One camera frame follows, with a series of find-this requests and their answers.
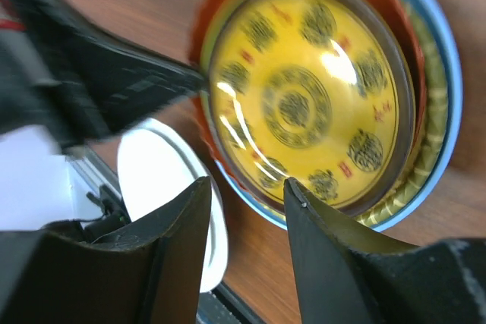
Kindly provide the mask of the yellow patterned plate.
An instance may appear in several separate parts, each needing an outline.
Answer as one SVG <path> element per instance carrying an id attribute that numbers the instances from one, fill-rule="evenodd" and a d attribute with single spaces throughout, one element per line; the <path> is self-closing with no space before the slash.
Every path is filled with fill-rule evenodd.
<path id="1" fill-rule="evenodd" d="M 356 216 L 404 172 L 415 96 L 402 52 L 365 0 L 232 0 L 207 72 L 208 119 L 230 171 L 279 206 L 295 178 Z"/>

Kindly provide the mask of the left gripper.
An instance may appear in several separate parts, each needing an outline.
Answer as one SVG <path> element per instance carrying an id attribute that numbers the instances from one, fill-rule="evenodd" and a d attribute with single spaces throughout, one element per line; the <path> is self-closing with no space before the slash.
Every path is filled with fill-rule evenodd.
<path id="1" fill-rule="evenodd" d="M 2 134 L 40 125 L 70 149 L 207 86 L 198 70 L 65 11 L 61 0 L 1 0 Z"/>

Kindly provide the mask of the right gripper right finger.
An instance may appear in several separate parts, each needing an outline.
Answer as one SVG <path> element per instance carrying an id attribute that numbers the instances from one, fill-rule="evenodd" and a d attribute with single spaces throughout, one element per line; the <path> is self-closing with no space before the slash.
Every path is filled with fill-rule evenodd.
<path id="1" fill-rule="evenodd" d="M 304 323 L 483 323 L 485 241 L 415 246 L 284 183 L 292 266 Z"/>

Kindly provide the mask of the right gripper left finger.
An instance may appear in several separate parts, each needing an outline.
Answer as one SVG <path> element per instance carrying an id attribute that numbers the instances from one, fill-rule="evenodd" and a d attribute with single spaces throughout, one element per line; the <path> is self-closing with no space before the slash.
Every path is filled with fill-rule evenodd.
<path id="1" fill-rule="evenodd" d="M 193 323 L 211 181 L 93 243 L 46 229 L 1 234 L 3 323 Z"/>

